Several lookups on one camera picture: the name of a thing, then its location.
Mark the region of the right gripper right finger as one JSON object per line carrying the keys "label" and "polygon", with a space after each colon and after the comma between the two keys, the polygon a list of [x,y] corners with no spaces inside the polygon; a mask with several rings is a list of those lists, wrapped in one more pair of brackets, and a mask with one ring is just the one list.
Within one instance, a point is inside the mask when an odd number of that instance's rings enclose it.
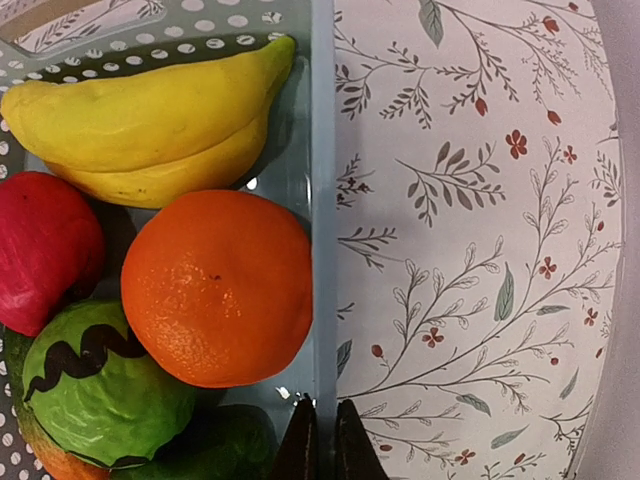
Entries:
{"label": "right gripper right finger", "polygon": [[341,401],[337,408],[337,478],[385,478],[385,471],[350,399]]}

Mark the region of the light blue plastic basket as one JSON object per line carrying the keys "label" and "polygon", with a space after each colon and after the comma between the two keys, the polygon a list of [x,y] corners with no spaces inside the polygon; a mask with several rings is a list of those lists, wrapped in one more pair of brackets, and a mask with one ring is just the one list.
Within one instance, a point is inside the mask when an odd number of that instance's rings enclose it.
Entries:
{"label": "light blue plastic basket", "polygon": [[[328,17],[331,1],[1,1],[1,92],[27,79],[56,83],[124,76],[165,65],[234,55],[285,34],[297,44],[289,80],[271,109],[269,136],[254,169],[238,187],[268,198],[294,213],[307,233],[320,212],[316,193],[329,193],[333,170],[331,98],[314,106],[316,87],[328,94],[328,77],[318,80],[318,58],[331,59]],[[126,248],[155,212],[94,204],[106,230],[106,278],[95,296],[119,293],[118,277]],[[332,320],[314,326],[294,362],[257,385],[201,391],[200,401],[241,408],[260,419],[279,447],[299,394],[320,398],[319,420],[329,427],[335,412],[336,374],[327,352]],[[1,327],[1,479],[53,479],[24,440],[11,398]]]}

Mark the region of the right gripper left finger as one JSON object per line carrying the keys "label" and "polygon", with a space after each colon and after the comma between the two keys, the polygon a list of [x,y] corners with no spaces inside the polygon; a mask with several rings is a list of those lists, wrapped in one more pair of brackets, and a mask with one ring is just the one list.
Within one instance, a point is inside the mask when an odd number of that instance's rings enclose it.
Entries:
{"label": "right gripper left finger", "polygon": [[294,409],[269,478],[316,479],[316,410],[308,394],[299,399]]}

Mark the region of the green orange toy mango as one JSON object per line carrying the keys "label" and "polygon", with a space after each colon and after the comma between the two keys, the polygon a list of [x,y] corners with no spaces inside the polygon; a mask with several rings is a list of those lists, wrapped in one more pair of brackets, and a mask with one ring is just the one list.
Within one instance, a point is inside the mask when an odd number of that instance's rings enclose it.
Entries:
{"label": "green orange toy mango", "polygon": [[66,453],[44,432],[33,412],[25,405],[22,373],[26,354],[33,339],[4,330],[3,355],[8,369],[13,407],[23,439],[33,449],[36,458],[53,479],[63,480],[104,480],[110,472],[86,463],[70,453]]}

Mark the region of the red toy apple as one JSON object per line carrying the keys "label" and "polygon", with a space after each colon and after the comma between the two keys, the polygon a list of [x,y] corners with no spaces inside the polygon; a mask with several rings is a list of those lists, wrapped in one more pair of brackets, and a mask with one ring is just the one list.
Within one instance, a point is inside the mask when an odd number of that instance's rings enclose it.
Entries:
{"label": "red toy apple", "polygon": [[66,305],[89,297],[103,273],[102,227],[67,182],[22,172],[1,183],[1,323],[37,336]]}

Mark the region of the green toy cabbage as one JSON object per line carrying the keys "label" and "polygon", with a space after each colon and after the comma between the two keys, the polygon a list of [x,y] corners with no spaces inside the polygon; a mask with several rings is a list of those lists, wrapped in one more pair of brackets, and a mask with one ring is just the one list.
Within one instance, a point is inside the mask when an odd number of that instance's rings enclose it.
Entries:
{"label": "green toy cabbage", "polygon": [[118,300],[73,304],[37,335],[22,399],[63,451],[98,467],[142,466],[189,424],[195,390],[142,346]]}

